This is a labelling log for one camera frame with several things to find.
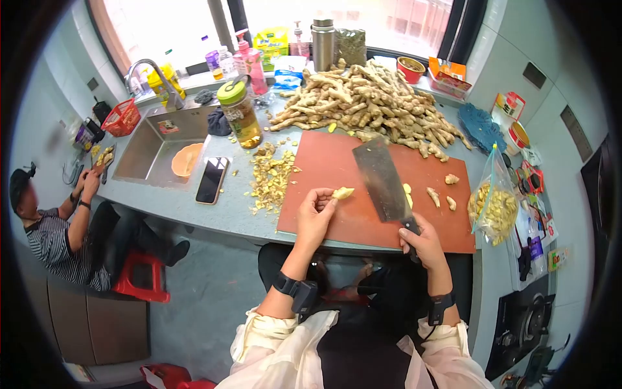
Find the hand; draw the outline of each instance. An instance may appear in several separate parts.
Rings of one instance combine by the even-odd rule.
[[[80,173],[80,177],[78,178],[78,183],[76,184],[76,189],[81,192],[82,189],[84,189],[84,180],[86,179],[86,175],[91,171],[91,169],[87,169],[85,168],[84,170],[82,170],[82,173]]]
[[[447,260],[440,246],[439,236],[436,234],[434,226],[418,213],[413,212],[412,215],[415,216],[421,235],[410,232],[405,228],[399,229],[399,244],[402,245],[404,254],[410,251],[410,246],[408,245],[410,243],[417,251],[417,256],[421,259],[424,268],[435,270],[447,266]]]
[[[84,202],[91,202],[93,196],[97,193],[97,189],[100,187],[100,174],[95,170],[91,170],[84,180],[84,191],[82,192],[82,200]]]
[[[301,250],[313,252],[322,243],[337,206],[337,199],[333,199],[332,195],[333,189],[312,189],[298,208],[298,235],[295,246]]]

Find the smartphone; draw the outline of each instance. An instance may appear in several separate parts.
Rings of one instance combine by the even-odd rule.
[[[225,157],[211,157],[207,159],[201,184],[198,186],[197,202],[208,205],[216,204],[228,166],[229,160]]]

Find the red cutting board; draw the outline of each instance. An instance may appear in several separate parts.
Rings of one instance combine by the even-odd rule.
[[[295,165],[302,171],[289,177],[297,184],[289,184],[279,217],[277,229],[296,232],[296,213],[307,193],[317,187],[337,189],[355,188],[345,200],[339,201],[328,226],[326,239],[362,245],[399,248],[399,222],[382,223],[367,193],[365,184],[352,155],[352,149],[361,145],[358,138],[346,135],[304,131],[296,154]],[[467,167],[464,161],[450,158],[440,162],[433,155],[424,159],[418,150],[390,144],[389,152],[402,183],[412,188],[413,210],[421,213],[436,229],[446,253],[474,253],[475,236],[467,214],[471,194]],[[460,181],[445,183],[447,174],[455,174]],[[425,191],[431,187],[439,194],[440,208]],[[456,211],[449,209],[446,196],[457,203]]]

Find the window sill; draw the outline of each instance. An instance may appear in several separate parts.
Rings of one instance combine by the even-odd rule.
[[[265,72],[265,74],[266,74],[266,80],[268,82],[268,85],[272,85],[274,83],[274,72]],[[203,89],[218,90],[218,88],[221,87],[227,81],[230,81],[230,80],[222,80],[222,79],[214,80],[214,77],[212,77],[211,72],[205,72],[205,73],[194,74],[192,76],[179,80],[179,86],[182,87],[182,89],[186,91],[186,95],[189,96],[189,95],[194,95],[202,91]],[[413,85],[413,87],[417,90],[422,90],[422,91],[431,93],[436,99],[442,100],[442,103],[444,104],[448,104],[448,105],[456,106],[456,107],[459,107],[462,104],[465,104],[463,100],[459,100],[458,98],[455,98],[452,95],[448,95],[441,91],[432,89],[432,87],[430,86],[430,78],[426,76],[422,76],[419,79],[419,82]],[[134,100],[134,103],[138,107],[153,104],[158,100],[155,95],[156,94],[153,91],[151,91],[147,95],[142,95],[139,98],[136,98]]]

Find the man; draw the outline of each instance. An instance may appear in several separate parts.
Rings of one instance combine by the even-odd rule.
[[[412,245],[422,266],[404,256],[392,269],[366,271],[354,284],[357,294],[375,294],[368,305],[324,307],[299,322],[291,296],[307,290],[297,281],[318,279],[311,263],[337,207],[332,193],[312,189],[303,200],[293,247],[269,243],[259,251],[267,295],[238,327],[233,366],[218,388],[492,389],[470,357],[438,235],[418,213],[421,235],[400,228],[399,238],[404,254]],[[421,305],[427,312],[418,312]]]
[[[158,257],[167,266],[188,253],[190,242],[168,247],[144,221],[136,216],[120,217],[109,202],[97,208],[89,227],[91,201],[100,186],[95,170],[85,169],[69,198],[60,207],[48,210],[37,209],[32,176],[34,168],[13,172],[9,185],[11,207],[24,224],[33,254],[52,274],[107,291],[117,282],[133,247]]]

